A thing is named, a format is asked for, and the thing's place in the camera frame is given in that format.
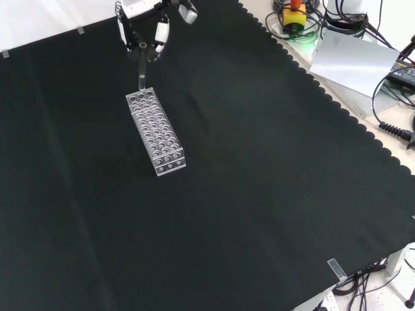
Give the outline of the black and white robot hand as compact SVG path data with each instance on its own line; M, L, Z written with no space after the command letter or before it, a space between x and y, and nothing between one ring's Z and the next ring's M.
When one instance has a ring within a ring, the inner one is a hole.
M138 52L140 46L144 45L147 47L148 62L155 62L160 58L169 38L170 21L165 9L170 5L177 9L188 25L196 21L198 10L190 1L117 1L115 3L119 32L130 59L133 60L134 54ZM157 17L152 43L147 43L144 37L132 28L131 19L135 17L139 21Z

